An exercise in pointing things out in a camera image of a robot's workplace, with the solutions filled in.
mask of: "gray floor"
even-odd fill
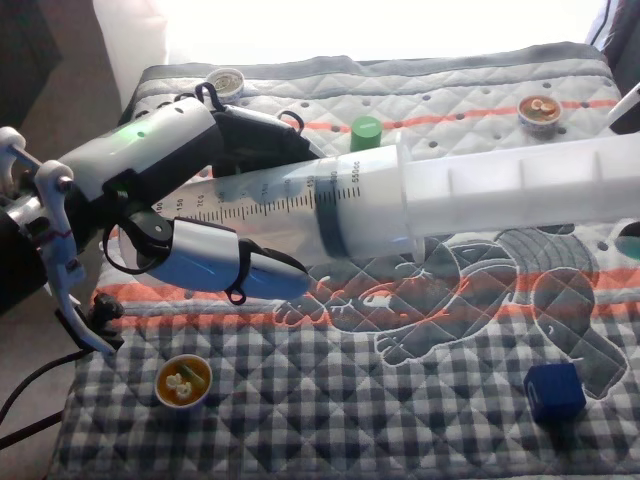
[[[64,59],[25,120],[27,149],[41,160],[57,158],[112,129],[120,102],[91,0],[40,0]],[[98,275],[93,243],[80,257],[88,279],[76,296],[84,305]],[[53,317],[54,303],[39,292],[0,317],[0,404],[20,381],[49,360],[77,348]],[[71,365],[37,380],[15,403],[0,427],[4,436],[64,406],[73,379]],[[40,480],[47,472],[58,427],[0,452],[0,479]]]

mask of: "bowl of orange soup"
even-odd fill
[[[211,367],[204,358],[178,355],[167,360],[158,371],[156,397],[169,408],[193,408],[201,404],[209,393],[211,377]]]
[[[562,105],[546,95],[531,95],[518,104],[520,124],[532,136],[551,138],[562,116]]]

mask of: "screw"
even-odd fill
[[[60,193],[68,193],[73,188],[73,180],[67,176],[60,177],[58,179],[57,188]]]
[[[77,258],[74,258],[74,259],[70,260],[69,263],[67,263],[65,265],[65,268],[67,269],[67,272],[69,272],[69,273],[73,272],[78,267],[80,267],[80,262],[78,261]]]

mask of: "blue block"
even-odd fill
[[[571,420],[587,403],[573,363],[531,367],[524,377],[524,389],[538,423]]]

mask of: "small bowl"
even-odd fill
[[[527,102],[535,99],[541,100],[543,103],[552,103],[556,107],[555,111],[557,112],[557,114],[554,115],[553,118],[550,118],[548,120],[534,120],[528,117],[523,112],[523,106]],[[560,105],[560,102],[546,95],[529,95],[528,97],[525,97],[520,100],[520,102],[518,102],[518,120],[520,122],[520,125],[522,125],[525,131],[532,137],[542,140],[548,140],[552,138],[558,131],[558,122],[560,121],[561,117],[562,105]]]
[[[213,85],[222,103],[233,103],[244,91],[244,75],[235,68],[219,68],[207,76],[207,82]]]
[[[204,367],[206,367],[207,371],[209,372],[209,385],[207,385],[205,392],[202,395],[200,395],[198,398],[196,398],[193,402],[187,403],[185,405],[176,405],[175,403],[171,403],[165,400],[162,397],[162,395],[160,395],[160,392],[158,391],[158,383],[160,382],[161,378],[164,378],[163,374],[169,366],[186,359],[197,360]],[[209,365],[209,362],[207,362],[204,358],[199,357],[198,355],[191,355],[187,353],[187,354],[178,355],[176,357],[170,358],[162,365],[162,367],[160,367],[160,369],[158,370],[158,373],[156,374],[156,379],[154,381],[154,393],[156,395],[156,398],[166,407],[169,407],[173,410],[189,410],[196,407],[197,405],[200,405],[204,401],[204,399],[207,398],[207,395],[209,395],[209,391],[211,390],[212,381],[213,381],[213,373],[211,371],[211,366]]]

